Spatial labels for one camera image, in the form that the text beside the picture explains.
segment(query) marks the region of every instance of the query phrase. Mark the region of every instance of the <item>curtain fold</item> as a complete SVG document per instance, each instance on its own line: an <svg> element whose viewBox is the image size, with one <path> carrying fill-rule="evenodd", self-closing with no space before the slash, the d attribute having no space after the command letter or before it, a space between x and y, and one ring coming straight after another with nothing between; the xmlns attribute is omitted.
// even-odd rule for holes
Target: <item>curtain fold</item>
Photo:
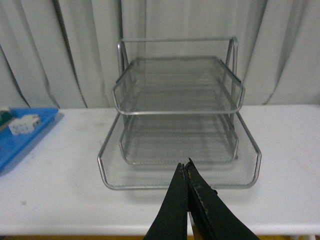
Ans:
<svg viewBox="0 0 320 240"><path fill-rule="evenodd" d="M113 107L122 34L237 36L245 104L320 104L319 11L318 0L0 0L0 104ZM132 44L128 56L225 60L228 46L166 44Z"/></svg>

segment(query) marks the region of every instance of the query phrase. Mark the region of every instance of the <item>metal wire handle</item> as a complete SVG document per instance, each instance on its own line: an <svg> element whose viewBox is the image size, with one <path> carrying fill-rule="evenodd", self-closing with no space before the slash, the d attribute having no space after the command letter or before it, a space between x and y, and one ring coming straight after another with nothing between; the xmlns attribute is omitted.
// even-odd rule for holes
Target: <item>metal wire handle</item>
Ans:
<svg viewBox="0 0 320 240"><path fill-rule="evenodd" d="M138 42L207 42L207 41L229 41L228 50L225 59L225 65L229 67L231 52L232 56L232 73L237 75L238 60L238 40L235 36L231 37L210 37L210 38L122 38L117 43L119 75L129 66L128 55L125 43Z"/></svg>

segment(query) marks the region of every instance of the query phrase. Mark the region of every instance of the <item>blue plastic tray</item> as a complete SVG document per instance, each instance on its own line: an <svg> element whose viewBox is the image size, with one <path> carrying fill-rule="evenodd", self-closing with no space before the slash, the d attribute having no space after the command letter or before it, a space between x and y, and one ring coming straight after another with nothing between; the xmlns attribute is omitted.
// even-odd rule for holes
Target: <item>blue plastic tray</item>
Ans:
<svg viewBox="0 0 320 240"><path fill-rule="evenodd" d="M55 119L58 113L57 108L11 108L10 113L15 118L21 118L27 114L38 114L41 124L29 134L12 135L9 127L0 132L0 171L14 157L21 152L50 122Z"/></svg>

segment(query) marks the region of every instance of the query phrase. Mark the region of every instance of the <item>metal mesh tray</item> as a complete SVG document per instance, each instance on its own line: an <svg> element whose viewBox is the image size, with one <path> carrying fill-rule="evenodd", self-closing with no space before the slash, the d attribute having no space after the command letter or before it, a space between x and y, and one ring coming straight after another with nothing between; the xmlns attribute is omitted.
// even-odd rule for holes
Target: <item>metal mesh tray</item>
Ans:
<svg viewBox="0 0 320 240"><path fill-rule="evenodd" d="M112 93L123 115L230 114L245 89L216 57L166 57L136 58Z"/></svg>
<svg viewBox="0 0 320 240"><path fill-rule="evenodd" d="M134 115L119 140L128 164L201 163L236 159L239 138L227 115Z"/></svg>
<svg viewBox="0 0 320 240"><path fill-rule="evenodd" d="M213 188L248 188L256 182L261 152L238 112L234 114L234 129L225 115L172 116L167 118L165 132L161 122L165 117L169 116L152 122L154 116L116 116L98 155L107 187L167 188L177 162L186 163L188 157ZM216 136L208 137L204 132Z"/></svg>

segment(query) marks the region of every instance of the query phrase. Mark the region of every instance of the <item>white table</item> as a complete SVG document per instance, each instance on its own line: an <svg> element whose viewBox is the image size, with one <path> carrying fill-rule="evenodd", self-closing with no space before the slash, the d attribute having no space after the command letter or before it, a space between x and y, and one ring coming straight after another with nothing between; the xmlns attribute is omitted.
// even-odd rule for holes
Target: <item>white table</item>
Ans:
<svg viewBox="0 0 320 240"><path fill-rule="evenodd" d="M144 235L166 191L103 184L97 155L116 111L59 112L55 126L0 175L0 235ZM250 189L218 195L257 235L320 234L320 106L240 113L262 152L260 175Z"/></svg>

